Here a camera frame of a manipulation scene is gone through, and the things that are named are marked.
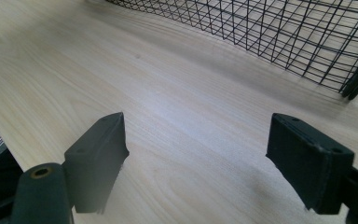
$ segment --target wooden table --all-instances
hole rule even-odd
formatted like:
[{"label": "wooden table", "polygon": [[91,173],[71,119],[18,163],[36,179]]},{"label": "wooden table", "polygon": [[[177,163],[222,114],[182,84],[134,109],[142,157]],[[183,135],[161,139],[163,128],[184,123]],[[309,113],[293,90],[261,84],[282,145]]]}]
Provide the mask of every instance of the wooden table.
[{"label": "wooden table", "polygon": [[348,103],[187,25],[84,0],[0,0],[0,134],[21,167],[63,162],[123,111],[126,159],[103,215],[80,223],[343,223],[304,210],[265,157],[273,112],[356,152]]}]

